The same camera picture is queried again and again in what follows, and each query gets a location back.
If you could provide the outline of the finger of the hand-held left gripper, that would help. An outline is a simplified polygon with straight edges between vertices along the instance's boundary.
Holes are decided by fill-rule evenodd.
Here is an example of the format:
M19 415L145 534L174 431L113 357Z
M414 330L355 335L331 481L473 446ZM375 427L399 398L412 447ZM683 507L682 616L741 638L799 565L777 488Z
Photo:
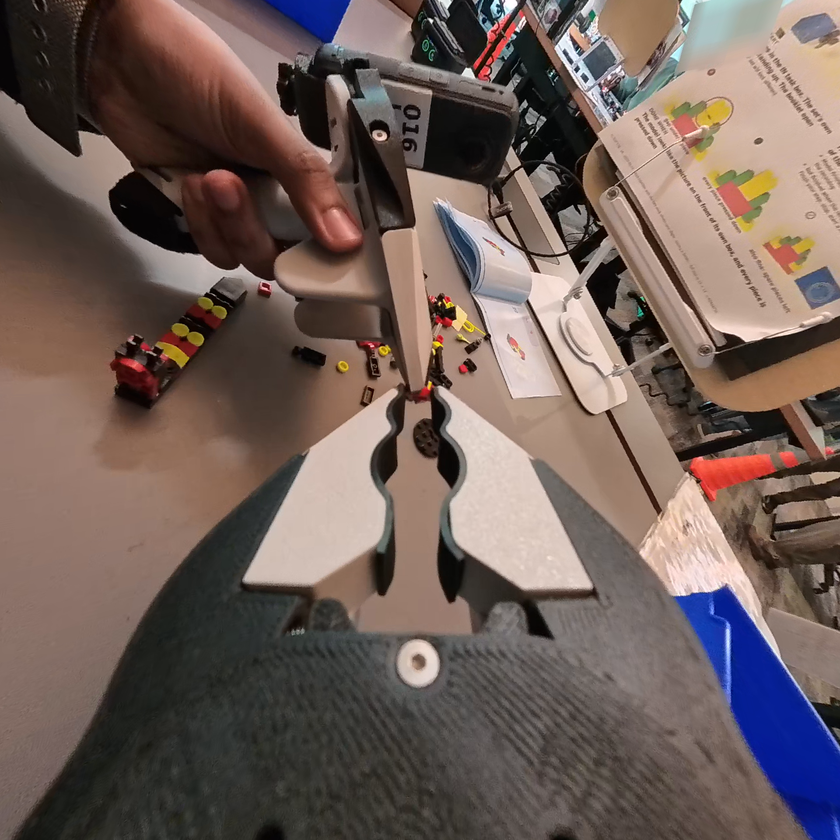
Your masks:
M420 392L428 368L428 312L419 237L414 227L381 237L391 304L392 335L387 340L409 392Z

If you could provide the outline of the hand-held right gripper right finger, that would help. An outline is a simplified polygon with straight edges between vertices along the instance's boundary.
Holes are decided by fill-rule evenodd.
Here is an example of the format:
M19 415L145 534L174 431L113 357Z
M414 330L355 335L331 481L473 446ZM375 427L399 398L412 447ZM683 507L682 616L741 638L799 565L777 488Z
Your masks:
M498 604L595 593L536 461L446 390L432 398L439 514L437 575L449 602Z

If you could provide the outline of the pile of loose lego pieces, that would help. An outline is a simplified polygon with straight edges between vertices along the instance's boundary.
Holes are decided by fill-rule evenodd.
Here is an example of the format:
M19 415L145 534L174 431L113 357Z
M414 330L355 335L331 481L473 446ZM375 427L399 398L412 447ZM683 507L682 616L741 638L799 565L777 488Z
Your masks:
M477 365L470 359L470 356L480 346L488 343L491 336L470 321L466 311L455 303L451 297L443 293L435 297L428 296L427 304L432 336L425 384L432 382L435 390L438 388L450 390L453 387L453 382L446 372L444 359L446 330L453 331L457 344L456 349L465 354L465 358L457 369L461 375L476 373ZM359 341L357 346L364 352L366 374L371 381L382 375L380 365L382 361L387 362L392 370L396 370L397 359L390 345L383 342Z

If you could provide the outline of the lego instruction booklet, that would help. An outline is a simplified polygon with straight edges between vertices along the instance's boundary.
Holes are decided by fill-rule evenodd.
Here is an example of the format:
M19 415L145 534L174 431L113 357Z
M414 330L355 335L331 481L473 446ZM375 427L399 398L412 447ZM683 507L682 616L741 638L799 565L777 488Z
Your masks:
M434 210L468 281L510 396L559 396L527 306L532 273L524 255L487 221L448 200L436 198Z

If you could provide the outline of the black red lego train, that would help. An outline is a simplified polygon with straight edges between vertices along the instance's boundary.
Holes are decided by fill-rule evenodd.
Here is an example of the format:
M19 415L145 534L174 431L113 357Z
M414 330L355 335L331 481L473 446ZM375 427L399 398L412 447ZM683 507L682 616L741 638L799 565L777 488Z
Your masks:
M152 408L180 378L186 366L247 297L245 283L224 277L198 297L159 339L148 343L137 333L114 351L114 395Z

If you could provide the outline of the person's left hand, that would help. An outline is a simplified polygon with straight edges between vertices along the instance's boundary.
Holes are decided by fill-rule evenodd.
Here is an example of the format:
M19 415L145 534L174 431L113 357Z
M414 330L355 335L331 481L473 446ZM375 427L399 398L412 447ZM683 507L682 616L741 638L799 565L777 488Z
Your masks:
M182 210L210 263L271 280L282 250L234 166L273 176L324 248L361 246L326 161L210 27L169 1L101 2L97 21L90 115L133 165L192 172Z

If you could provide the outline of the black device with green display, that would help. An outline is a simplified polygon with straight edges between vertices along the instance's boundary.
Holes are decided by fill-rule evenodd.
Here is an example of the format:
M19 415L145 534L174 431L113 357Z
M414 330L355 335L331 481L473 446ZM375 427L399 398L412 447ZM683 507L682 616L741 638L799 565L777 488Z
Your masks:
M457 75L472 67L487 47L476 2L423 1L411 26L412 62Z

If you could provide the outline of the small monitor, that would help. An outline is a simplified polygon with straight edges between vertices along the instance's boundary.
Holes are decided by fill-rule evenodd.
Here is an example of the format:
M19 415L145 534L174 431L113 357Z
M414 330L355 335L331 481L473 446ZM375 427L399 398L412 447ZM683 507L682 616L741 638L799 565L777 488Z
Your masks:
M580 75L586 84L599 83L624 60L623 53L612 38L603 36L580 58Z

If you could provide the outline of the white document stand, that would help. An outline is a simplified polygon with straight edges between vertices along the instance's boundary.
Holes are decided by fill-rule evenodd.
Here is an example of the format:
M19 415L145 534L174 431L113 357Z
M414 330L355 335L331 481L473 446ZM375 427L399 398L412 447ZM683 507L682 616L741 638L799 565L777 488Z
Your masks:
M542 272L531 273L528 304L572 391L591 415L627 401L623 375L640 365L618 364L609 354L583 304L586 283L612 249L605 237L587 267L574 281Z

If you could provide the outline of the blue plastic bin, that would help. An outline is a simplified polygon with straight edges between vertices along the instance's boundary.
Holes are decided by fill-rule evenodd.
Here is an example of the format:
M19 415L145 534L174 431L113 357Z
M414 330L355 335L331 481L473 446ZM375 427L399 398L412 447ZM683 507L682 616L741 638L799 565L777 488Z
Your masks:
M839 838L839 748L727 586L678 595L752 756L814 839Z
M336 35L351 1L265 1L276 11L330 43Z

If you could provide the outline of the orange traffic cone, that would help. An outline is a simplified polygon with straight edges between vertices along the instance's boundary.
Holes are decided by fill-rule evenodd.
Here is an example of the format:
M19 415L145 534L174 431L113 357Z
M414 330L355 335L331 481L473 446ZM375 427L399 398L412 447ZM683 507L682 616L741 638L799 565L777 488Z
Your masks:
M706 498L714 501L721 489L774 476L783 469L797 467L803 463L804 459L792 450L726 458L697 457L690 461L689 473L696 479Z

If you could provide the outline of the white clip bar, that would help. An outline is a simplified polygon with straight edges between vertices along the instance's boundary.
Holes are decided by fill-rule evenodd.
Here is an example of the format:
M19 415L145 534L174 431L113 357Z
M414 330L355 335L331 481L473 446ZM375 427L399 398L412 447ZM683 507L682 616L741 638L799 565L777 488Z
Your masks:
M716 352L711 336L679 294L666 259L658 255L623 189L617 185L606 189L599 209L615 247L680 359L693 368L710 367Z

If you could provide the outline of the wooden document board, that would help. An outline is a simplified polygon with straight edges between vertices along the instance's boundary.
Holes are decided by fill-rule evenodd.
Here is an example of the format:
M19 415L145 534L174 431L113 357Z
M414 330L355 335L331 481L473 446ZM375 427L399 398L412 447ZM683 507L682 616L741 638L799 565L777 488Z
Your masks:
M789 3L782 5L780 11ZM767 46L780 11L761 50L751 56ZM725 64L707 62L705 66L691 70L722 67L751 56L730 59ZM629 191L623 187L623 179L603 145L601 133L584 165L584 187L596 211L601 217L598 205L604 191L611 186L620 186L645 227L647 236L653 240L658 255L666 259L668 273L675 281L679 294L694 309L645 217L638 212ZM700 321L716 349L713 362L706 369L697 369L681 361L700 392L715 403L741 410L762 411L838 386L839 307L838 318L823 325L747 342L715 333L704 321Z

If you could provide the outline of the printed instruction sheet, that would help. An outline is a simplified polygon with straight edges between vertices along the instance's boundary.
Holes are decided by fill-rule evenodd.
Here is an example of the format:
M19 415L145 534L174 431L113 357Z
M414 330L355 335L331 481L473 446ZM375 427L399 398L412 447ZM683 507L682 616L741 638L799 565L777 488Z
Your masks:
M700 320L742 341L838 319L838 2L688 70L601 140Z

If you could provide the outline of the grey perforated wristband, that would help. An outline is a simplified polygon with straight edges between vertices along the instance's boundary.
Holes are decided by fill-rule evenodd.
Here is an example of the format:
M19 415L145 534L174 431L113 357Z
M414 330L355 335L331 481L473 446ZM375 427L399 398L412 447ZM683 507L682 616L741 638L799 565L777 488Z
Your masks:
M70 154L81 132L98 133L88 102L88 71L103 2L1 2L2 92Z

